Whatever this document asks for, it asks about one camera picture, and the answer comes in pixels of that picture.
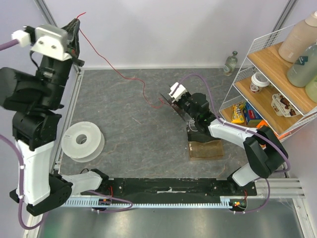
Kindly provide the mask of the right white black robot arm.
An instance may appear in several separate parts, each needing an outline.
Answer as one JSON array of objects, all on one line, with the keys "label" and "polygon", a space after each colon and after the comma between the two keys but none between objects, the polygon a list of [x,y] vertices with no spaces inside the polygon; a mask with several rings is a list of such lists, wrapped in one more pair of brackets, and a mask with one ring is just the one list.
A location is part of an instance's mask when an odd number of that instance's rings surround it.
[{"label": "right white black robot arm", "polygon": [[238,195],[248,183],[268,178],[288,159],[286,150],[269,127],[252,129],[218,119],[210,111],[206,95],[202,93],[185,91],[170,93],[170,96],[173,103],[194,120],[200,133],[245,149],[248,162],[229,176],[226,187],[230,194]]}]

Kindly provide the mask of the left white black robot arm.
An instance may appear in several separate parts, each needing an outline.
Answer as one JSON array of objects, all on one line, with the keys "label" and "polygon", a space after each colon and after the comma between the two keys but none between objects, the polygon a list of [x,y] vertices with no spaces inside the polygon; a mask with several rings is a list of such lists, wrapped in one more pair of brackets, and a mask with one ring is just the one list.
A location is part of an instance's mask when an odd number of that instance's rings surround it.
[{"label": "left white black robot arm", "polygon": [[32,216],[60,207],[74,194],[94,191],[103,195],[109,188],[108,176],[98,169],[74,176],[50,172],[50,156],[61,119],[56,111],[63,108],[61,99],[72,66],[84,64],[79,59],[79,28],[77,18],[61,28],[50,24],[25,26],[0,47],[31,46],[31,53],[42,55],[33,75],[10,67],[0,70],[0,105],[14,111],[13,148],[19,160],[19,184],[9,195],[26,205]]}]

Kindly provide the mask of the dark grey cable spool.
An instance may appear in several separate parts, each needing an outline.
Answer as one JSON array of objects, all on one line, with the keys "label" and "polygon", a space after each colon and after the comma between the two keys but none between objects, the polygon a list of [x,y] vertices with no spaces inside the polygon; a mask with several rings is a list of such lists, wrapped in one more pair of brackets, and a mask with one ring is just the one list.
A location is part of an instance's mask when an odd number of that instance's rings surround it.
[{"label": "dark grey cable spool", "polygon": [[172,99],[167,97],[165,94],[160,94],[163,98],[163,101],[167,103],[169,106],[173,108],[173,110],[182,118],[183,121],[189,122],[191,120],[191,117],[185,113],[185,111],[181,108],[179,108],[176,104],[172,102]]}]

